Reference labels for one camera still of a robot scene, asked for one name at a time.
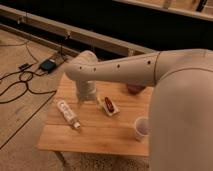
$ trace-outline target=table top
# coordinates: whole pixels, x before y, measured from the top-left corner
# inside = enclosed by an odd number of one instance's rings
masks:
[[[77,106],[75,84],[63,75],[50,106],[45,126],[38,143],[40,150],[104,153],[117,155],[149,155],[149,139],[134,138],[134,121],[147,117],[152,88],[131,95],[125,84],[96,82],[101,99],[109,97],[120,112],[107,116],[95,102]],[[57,109],[57,102],[65,100],[78,115],[79,131],[72,129]]]

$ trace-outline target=red item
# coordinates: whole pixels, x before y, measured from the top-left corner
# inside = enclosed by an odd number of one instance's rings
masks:
[[[108,97],[105,97],[105,103],[106,103],[106,106],[107,106],[107,109],[110,113],[114,112],[114,107],[113,107],[113,104],[111,102],[111,100],[108,98]]]

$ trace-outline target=paper cup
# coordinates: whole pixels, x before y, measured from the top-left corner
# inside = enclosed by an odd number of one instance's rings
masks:
[[[149,136],[149,121],[148,118],[139,117],[134,123],[135,139],[141,141],[144,137]]]

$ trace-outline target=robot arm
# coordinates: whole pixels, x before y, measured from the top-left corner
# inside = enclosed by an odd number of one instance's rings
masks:
[[[66,74],[83,101],[95,99],[94,80],[155,86],[149,110],[152,171],[213,170],[212,51],[163,51],[106,62],[86,51]]]
[[[206,50],[174,50],[98,62],[96,55],[84,51],[69,63],[67,76],[76,82],[109,81],[155,86],[175,64],[188,57],[202,58]]]

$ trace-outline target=gray floor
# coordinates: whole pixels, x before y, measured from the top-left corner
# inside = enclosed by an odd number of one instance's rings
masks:
[[[20,44],[25,40],[0,30],[0,44]],[[55,51],[29,42],[29,49],[39,61],[50,57]],[[5,73],[17,71],[17,67],[25,62],[33,63],[25,46],[1,47],[0,46],[0,77]],[[45,77],[35,77],[30,81],[30,88],[36,92],[44,92],[57,89],[66,63],[60,66],[54,73]],[[18,80],[18,75],[11,76],[0,84],[2,92],[12,82]],[[24,90],[23,85],[12,87],[0,97],[0,101],[8,100],[20,94]],[[48,98],[47,95],[32,95],[27,92],[20,99],[9,104],[0,105],[0,146],[41,106]],[[48,102],[36,115],[27,122],[18,133],[0,150],[1,171],[146,171],[145,159],[133,156],[115,156],[99,154],[63,153],[69,162],[69,166],[62,167],[55,154],[49,151],[39,151],[36,148],[42,131],[43,123],[48,111]]]

